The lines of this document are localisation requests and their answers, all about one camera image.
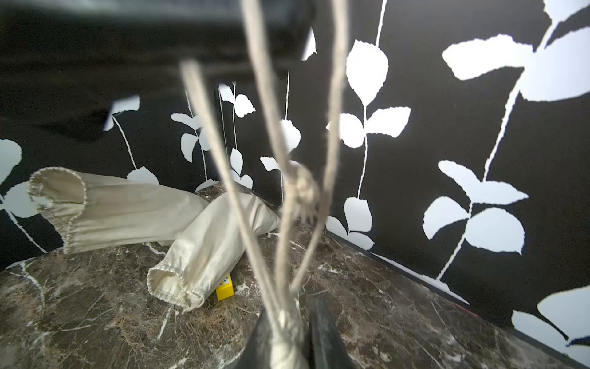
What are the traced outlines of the cream cloth bag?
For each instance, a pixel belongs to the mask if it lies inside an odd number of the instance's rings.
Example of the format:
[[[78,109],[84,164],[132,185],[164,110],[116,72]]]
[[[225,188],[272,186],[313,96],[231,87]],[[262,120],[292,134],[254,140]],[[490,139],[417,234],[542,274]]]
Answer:
[[[277,328],[270,340],[270,368],[308,368],[308,360],[303,353],[304,326],[299,311],[279,311]]]
[[[173,241],[208,203],[190,192],[63,167],[33,173],[28,193],[66,255]]]
[[[229,275],[245,252],[238,216],[224,193],[201,212],[147,274],[150,295],[191,311]]]

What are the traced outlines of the beige bag drawstring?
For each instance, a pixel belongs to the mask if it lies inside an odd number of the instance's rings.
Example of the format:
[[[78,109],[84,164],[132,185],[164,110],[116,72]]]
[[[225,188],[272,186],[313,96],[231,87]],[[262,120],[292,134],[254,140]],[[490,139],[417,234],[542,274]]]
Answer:
[[[287,309],[288,301],[302,285],[303,276],[313,258],[313,253],[324,231],[327,215],[330,211],[340,155],[340,113],[349,45],[348,3],[346,1],[334,1],[332,3],[334,26],[333,68],[328,103],[328,118],[331,129],[327,139],[327,162],[322,188],[317,187],[314,179],[305,173],[303,167],[291,163],[290,155],[286,149],[286,140],[279,124],[277,98],[273,92],[274,73],[267,47],[267,32],[263,21],[261,4],[258,1],[243,1],[241,11],[245,21],[244,29],[248,53],[263,106],[267,134],[281,173],[285,178],[284,214],[273,275],[267,269],[258,241],[253,236],[241,207],[239,194],[230,174],[230,166],[221,137],[216,129],[210,101],[204,87],[205,79],[201,65],[196,60],[185,60],[180,64],[180,72],[189,99],[201,117],[218,171],[238,214],[241,235],[246,244],[247,255],[255,277],[258,280],[270,322],[271,324],[277,324],[279,312]],[[292,275],[288,269],[290,265],[289,241],[293,216],[296,214],[316,215],[317,222],[301,266],[296,275]]]

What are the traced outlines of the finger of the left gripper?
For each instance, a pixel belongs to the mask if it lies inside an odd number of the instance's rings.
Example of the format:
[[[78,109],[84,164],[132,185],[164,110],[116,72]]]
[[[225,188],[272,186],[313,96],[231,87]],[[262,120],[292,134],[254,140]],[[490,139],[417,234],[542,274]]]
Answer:
[[[1,70],[176,65],[250,74],[240,1],[4,1]]]

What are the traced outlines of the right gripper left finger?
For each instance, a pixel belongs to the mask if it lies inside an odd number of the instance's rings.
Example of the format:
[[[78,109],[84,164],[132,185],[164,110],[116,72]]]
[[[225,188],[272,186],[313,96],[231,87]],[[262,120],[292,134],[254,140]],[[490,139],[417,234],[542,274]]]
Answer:
[[[234,368],[270,369],[271,338],[270,321],[266,310],[263,308]]]

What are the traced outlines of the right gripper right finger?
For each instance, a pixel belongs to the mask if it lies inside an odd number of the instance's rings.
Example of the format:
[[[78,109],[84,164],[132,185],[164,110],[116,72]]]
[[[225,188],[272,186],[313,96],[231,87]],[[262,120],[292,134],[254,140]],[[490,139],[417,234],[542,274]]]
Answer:
[[[327,306],[316,299],[309,312],[310,368],[354,368]]]

